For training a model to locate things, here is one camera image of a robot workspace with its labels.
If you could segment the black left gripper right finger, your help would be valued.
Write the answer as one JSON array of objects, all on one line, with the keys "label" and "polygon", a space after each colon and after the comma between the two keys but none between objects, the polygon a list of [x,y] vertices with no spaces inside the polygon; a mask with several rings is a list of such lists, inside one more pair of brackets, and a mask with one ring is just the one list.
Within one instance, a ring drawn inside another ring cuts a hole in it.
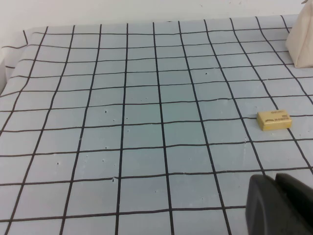
[{"label": "black left gripper right finger", "polygon": [[286,173],[277,173],[275,182],[290,202],[290,207],[310,235],[313,234],[313,189]]}]

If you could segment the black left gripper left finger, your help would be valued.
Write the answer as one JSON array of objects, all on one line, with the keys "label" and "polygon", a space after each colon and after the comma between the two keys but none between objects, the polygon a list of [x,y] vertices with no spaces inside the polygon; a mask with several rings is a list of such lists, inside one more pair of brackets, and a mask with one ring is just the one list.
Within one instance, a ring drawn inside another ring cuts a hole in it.
[{"label": "black left gripper left finger", "polygon": [[246,201],[246,224],[250,235],[286,235],[290,214],[283,192],[265,175],[252,175]]}]

